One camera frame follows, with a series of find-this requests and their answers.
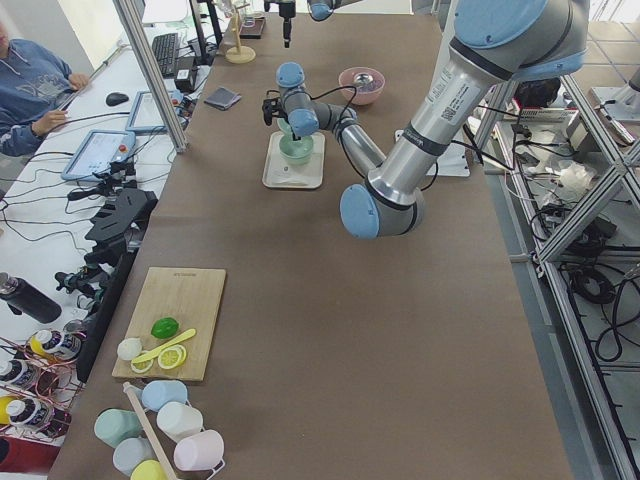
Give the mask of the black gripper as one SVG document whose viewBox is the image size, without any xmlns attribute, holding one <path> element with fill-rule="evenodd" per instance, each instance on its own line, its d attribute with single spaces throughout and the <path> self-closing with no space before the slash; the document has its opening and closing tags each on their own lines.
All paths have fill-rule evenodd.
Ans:
<svg viewBox="0 0 640 480">
<path fill-rule="evenodd" d="M 284 47 L 289 48 L 291 44 L 292 19 L 296 16 L 296 1 L 281 0 L 279 2 L 279 16 L 283 19 L 283 42 Z"/>
<path fill-rule="evenodd" d="M 294 130 L 294 127 L 290 124 L 289 120 L 285 121 L 286 126 L 289 129 L 289 134 L 292 140 L 301 140 L 302 136 L 297 134 L 296 131 Z"/>
</svg>

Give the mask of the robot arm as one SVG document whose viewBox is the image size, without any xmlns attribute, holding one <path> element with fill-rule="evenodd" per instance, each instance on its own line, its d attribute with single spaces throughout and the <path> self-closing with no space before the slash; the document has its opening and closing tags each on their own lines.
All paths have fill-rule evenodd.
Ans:
<svg viewBox="0 0 640 480">
<path fill-rule="evenodd" d="M 306 2 L 311 18 L 316 22 L 328 19 L 337 9 L 358 3 L 358 0 L 309 0 Z M 284 47 L 289 48 L 291 43 L 292 19 L 296 16 L 295 1 L 275 1 L 278 5 L 279 16 L 283 19 Z"/>
<path fill-rule="evenodd" d="M 363 182 L 349 186 L 340 199 L 341 220 L 352 236 L 404 235 L 424 217 L 421 182 L 491 87 L 581 68 L 589 9 L 586 1 L 459 2 L 449 61 L 388 154 L 370 139 L 351 109 L 313 100 L 296 62 L 283 63 L 276 71 L 276 113 L 297 137 L 332 132 L 363 174 Z"/>
</svg>

